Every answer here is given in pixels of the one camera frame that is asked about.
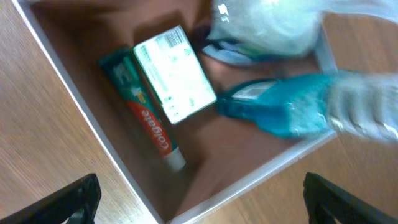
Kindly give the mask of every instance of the colgate toothpaste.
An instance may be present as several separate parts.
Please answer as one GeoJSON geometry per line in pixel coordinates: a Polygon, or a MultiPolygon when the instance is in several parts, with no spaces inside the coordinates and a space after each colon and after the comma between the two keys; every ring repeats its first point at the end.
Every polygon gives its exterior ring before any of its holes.
{"type": "Polygon", "coordinates": [[[162,122],[156,115],[140,78],[132,64],[131,53],[123,48],[99,60],[99,65],[118,89],[119,94],[141,122],[160,155],[174,171],[185,165],[185,159],[176,143],[167,135],[162,122]]]}

